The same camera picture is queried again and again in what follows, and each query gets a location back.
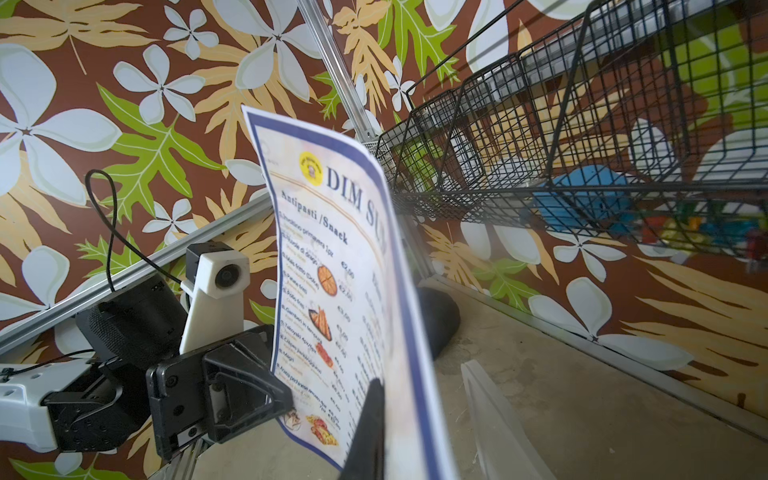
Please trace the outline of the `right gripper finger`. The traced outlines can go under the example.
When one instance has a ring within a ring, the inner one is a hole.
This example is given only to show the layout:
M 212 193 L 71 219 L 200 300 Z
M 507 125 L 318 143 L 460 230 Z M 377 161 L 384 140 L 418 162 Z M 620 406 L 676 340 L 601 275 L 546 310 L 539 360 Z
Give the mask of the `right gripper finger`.
M 385 393 L 378 378 L 366 394 L 355 435 L 339 480 L 382 480 L 385 469 Z

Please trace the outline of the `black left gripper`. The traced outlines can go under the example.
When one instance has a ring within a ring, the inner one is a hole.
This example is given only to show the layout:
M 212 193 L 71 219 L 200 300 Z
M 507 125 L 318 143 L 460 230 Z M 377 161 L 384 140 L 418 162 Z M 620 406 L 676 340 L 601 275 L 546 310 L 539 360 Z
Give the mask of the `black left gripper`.
M 270 370 L 274 334 L 272 325 L 257 326 L 147 370 L 163 460 L 200 437 L 221 444 L 293 409 L 290 388 Z

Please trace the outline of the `dim sum menu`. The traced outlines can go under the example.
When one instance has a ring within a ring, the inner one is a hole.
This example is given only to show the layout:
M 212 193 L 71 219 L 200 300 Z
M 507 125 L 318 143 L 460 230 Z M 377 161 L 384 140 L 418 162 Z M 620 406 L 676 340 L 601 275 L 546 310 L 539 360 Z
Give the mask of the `dim sum menu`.
M 433 359 L 384 172 L 359 142 L 245 108 L 277 233 L 279 423 L 342 468 L 370 382 L 385 393 L 387 479 L 454 479 Z

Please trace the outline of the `white menu holder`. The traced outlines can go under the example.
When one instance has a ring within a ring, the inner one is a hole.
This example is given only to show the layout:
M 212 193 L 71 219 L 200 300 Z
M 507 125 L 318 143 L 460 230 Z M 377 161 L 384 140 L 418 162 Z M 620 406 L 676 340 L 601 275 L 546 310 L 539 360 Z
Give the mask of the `white menu holder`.
M 513 406 L 483 367 L 470 360 L 461 365 L 461 373 L 484 477 L 555 480 Z

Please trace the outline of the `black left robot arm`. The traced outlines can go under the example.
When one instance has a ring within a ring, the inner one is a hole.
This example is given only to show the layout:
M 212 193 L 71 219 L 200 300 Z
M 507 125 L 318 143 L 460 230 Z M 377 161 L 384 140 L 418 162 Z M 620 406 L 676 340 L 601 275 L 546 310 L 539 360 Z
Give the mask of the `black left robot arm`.
M 182 304 L 158 276 L 81 313 L 92 359 L 1 369 L 1 437 L 40 450 L 102 452 L 150 423 L 171 460 L 201 437 L 226 442 L 293 407 L 269 370 L 274 338 L 258 326 L 188 353 Z

